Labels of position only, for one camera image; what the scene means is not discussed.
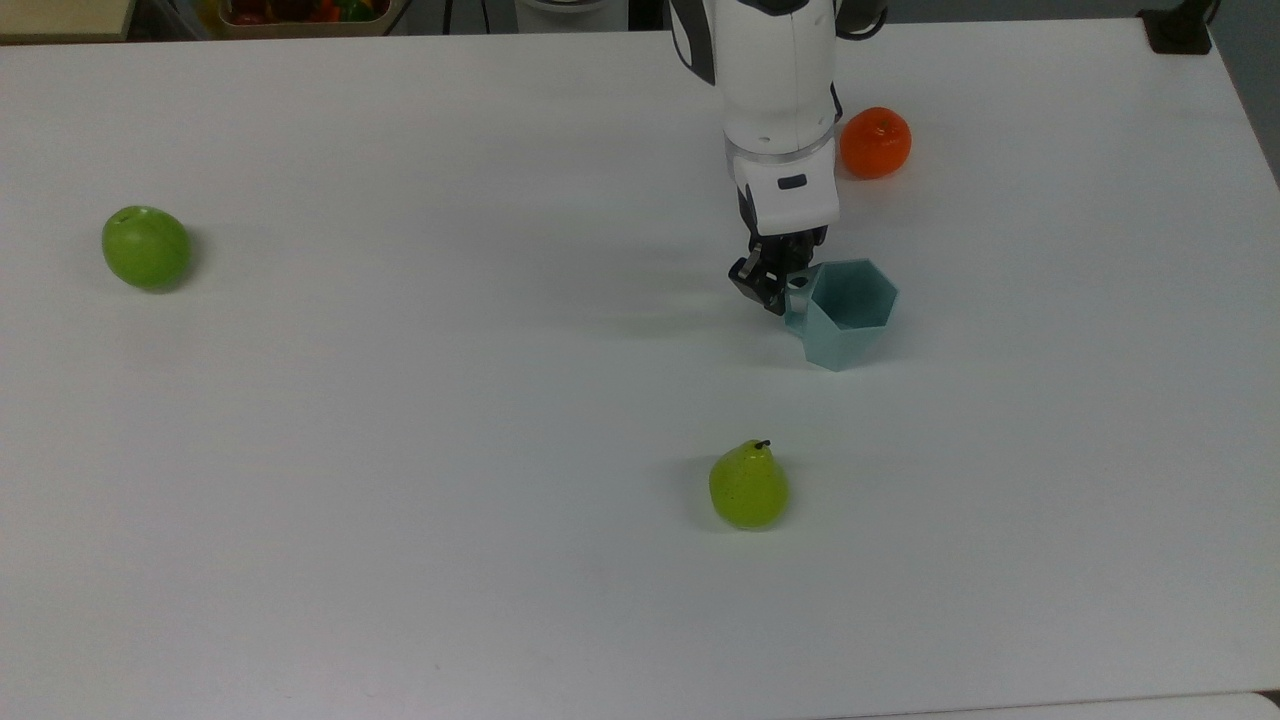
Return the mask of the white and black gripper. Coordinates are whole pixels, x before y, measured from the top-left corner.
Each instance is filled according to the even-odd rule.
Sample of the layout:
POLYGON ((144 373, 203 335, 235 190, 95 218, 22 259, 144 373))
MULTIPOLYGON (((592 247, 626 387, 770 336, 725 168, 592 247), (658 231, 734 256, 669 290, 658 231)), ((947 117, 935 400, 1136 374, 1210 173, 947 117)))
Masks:
POLYGON ((760 254, 739 258, 728 270, 735 288, 776 316, 786 314, 787 278, 808 269, 822 236, 785 236, 819 231, 840 218, 835 178, 836 150, 760 155, 732 150, 739 214, 751 234, 768 237, 768 261, 760 254))

